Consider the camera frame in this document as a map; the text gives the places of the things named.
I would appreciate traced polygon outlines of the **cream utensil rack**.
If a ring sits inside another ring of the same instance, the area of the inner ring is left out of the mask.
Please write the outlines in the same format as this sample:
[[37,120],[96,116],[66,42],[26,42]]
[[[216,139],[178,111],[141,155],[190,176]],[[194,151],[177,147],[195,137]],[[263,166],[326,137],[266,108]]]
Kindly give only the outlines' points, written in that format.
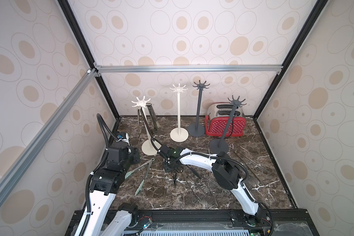
[[173,141],[181,143],[188,139],[189,133],[185,128],[181,127],[181,93],[184,93],[186,86],[182,86],[179,84],[178,86],[173,85],[171,88],[172,92],[177,93],[177,119],[178,119],[178,127],[174,128],[170,132],[170,137]]
[[141,150],[145,155],[156,155],[161,145],[155,144],[152,141],[153,131],[149,127],[148,119],[146,115],[147,102],[149,102],[150,99],[146,100],[145,96],[143,97],[142,100],[140,100],[138,97],[136,97],[136,99],[137,101],[132,102],[134,103],[133,107],[140,107],[139,108],[140,115],[143,118],[146,127],[146,132],[147,132],[147,140],[143,142]]

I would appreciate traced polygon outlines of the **black handled steel tongs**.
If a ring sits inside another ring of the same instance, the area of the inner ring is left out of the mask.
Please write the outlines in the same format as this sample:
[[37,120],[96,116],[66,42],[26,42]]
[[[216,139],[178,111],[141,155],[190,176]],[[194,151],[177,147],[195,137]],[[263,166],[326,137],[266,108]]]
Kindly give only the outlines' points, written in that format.
[[189,165],[187,165],[186,167],[189,170],[188,174],[184,172],[184,167],[178,167],[177,169],[172,171],[172,182],[174,189],[177,189],[178,183],[185,186],[186,188],[194,188],[196,184],[196,179],[202,179],[202,177],[198,174],[196,170],[193,169],[193,167]]

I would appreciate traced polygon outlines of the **mint green silicone tongs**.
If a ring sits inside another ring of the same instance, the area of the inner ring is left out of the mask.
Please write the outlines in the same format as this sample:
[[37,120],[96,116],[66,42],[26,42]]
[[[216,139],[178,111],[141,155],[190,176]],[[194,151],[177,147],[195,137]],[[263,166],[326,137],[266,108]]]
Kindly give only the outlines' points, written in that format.
[[139,187],[137,188],[136,192],[135,192],[135,196],[137,196],[140,191],[142,190],[144,184],[145,184],[145,181],[146,181],[146,178],[148,176],[148,173],[150,171],[150,167],[152,165],[152,163],[155,161],[155,158],[152,158],[150,160],[148,160],[147,162],[143,163],[142,165],[140,165],[139,167],[135,168],[134,170],[130,171],[130,172],[127,172],[126,175],[125,175],[125,179],[128,179],[132,174],[134,174],[136,171],[140,170],[142,167],[144,166],[147,166],[147,170],[145,171],[145,174],[144,174],[144,177],[139,185]]

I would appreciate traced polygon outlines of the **slim steel tongs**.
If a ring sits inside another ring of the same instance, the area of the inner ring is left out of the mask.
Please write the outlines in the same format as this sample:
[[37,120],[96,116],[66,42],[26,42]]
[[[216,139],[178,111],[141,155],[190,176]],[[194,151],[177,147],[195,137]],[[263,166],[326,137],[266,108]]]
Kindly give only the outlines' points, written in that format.
[[154,137],[154,135],[157,132],[155,132],[154,127],[151,127],[150,124],[148,123],[147,114],[146,114],[146,110],[144,107],[141,107],[138,109],[138,121],[140,121],[140,117],[142,117],[142,119],[145,123],[146,132],[147,132],[147,136],[148,136],[148,143],[151,147],[153,147],[152,138]]

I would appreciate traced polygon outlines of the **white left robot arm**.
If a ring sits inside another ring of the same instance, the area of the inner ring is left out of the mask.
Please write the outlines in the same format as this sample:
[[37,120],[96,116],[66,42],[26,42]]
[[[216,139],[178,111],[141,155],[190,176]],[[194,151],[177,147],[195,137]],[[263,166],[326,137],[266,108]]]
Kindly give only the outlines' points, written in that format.
[[96,115],[105,149],[99,164],[89,174],[85,187],[86,207],[76,236],[97,236],[108,208],[115,199],[131,165],[140,163],[138,149],[130,145],[128,134],[113,133],[100,114]]

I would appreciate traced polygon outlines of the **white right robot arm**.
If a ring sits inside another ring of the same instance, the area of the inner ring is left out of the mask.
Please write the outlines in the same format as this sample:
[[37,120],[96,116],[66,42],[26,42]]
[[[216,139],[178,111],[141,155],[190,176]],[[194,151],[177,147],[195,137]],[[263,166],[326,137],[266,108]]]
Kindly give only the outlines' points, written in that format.
[[240,203],[249,225],[262,221],[273,225],[273,218],[268,207],[257,201],[245,185],[249,177],[248,171],[239,162],[231,159],[225,152],[205,154],[183,147],[171,148],[162,145],[158,150],[163,159],[164,170],[169,173],[182,165],[203,168],[213,173],[217,184],[229,190]]

